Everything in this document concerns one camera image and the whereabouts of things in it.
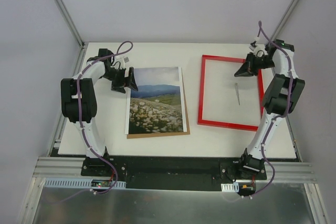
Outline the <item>clear tester screwdriver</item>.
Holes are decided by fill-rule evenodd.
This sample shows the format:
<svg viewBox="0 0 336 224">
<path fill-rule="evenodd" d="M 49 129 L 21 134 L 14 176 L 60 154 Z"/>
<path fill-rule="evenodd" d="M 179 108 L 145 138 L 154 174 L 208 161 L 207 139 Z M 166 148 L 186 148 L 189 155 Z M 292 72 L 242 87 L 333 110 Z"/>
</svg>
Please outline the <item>clear tester screwdriver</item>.
<svg viewBox="0 0 336 224">
<path fill-rule="evenodd" d="M 238 86 L 237 82 L 235 83 L 235 92 L 236 92 L 236 97 L 237 97 L 238 105 L 240 106 L 239 86 Z"/>
</svg>

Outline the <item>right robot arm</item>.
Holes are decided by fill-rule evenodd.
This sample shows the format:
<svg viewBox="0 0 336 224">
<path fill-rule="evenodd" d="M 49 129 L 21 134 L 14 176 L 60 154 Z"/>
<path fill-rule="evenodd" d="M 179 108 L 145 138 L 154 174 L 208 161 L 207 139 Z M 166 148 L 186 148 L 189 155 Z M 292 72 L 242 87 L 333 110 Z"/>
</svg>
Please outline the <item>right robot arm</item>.
<svg viewBox="0 0 336 224">
<path fill-rule="evenodd" d="M 305 87 L 295 71 L 294 46 L 283 40 L 271 41 L 261 48 L 254 40 L 243 65 L 235 77 L 257 76 L 262 69 L 273 68 L 274 76 L 261 105 L 263 115 L 256 134 L 234 168 L 235 179 L 252 179 L 261 174 L 267 162 L 266 152 L 281 121 L 295 109 Z"/>
</svg>

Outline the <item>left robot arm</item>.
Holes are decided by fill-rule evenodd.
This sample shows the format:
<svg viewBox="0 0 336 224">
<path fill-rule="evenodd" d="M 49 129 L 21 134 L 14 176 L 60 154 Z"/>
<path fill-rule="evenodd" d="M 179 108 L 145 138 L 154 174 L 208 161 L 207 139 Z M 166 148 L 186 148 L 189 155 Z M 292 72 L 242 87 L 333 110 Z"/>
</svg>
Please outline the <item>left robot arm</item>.
<svg viewBox="0 0 336 224">
<path fill-rule="evenodd" d="M 86 148 L 82 176 L 107 177 L 117 173 L 95 122 L 98 104 L 94 85 L 98 80 L 106 79 L 110 81 L 112 91 L 125 93 L 127 88 L 138 91 L 134 68 L 125 66 L 128 62 L 125 55 L 125 51 L 113 53 L 101 48 L 77 75 L 61 80 L 62 114 L 76 127 Z"/>
</svg>

